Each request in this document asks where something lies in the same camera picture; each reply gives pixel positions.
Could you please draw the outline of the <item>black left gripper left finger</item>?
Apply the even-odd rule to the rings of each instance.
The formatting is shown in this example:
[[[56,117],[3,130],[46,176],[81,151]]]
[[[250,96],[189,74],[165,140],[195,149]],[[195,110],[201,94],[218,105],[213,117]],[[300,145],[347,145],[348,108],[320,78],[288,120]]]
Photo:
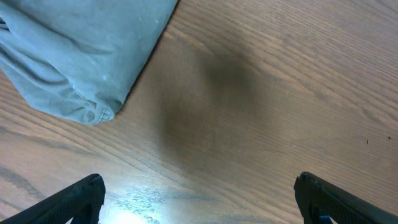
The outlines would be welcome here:
[[[90,174],[1,224],[98,224],[105,193],[102,176]]]

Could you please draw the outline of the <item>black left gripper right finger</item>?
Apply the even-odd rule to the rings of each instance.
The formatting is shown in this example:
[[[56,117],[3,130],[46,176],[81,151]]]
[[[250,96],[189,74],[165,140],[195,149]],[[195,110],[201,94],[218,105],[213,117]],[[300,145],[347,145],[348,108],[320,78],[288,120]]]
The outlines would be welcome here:
[[[396,224],[397,216],[315,176],[302,172],[294,184],[304,224]]]

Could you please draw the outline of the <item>folded grey shorts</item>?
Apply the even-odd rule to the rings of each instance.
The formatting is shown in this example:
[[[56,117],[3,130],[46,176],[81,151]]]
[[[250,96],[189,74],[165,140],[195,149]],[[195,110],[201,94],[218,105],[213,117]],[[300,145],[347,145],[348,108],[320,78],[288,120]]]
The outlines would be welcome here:
[[[1,70],[34,109],[112,120],[176,0],[2,0]]]

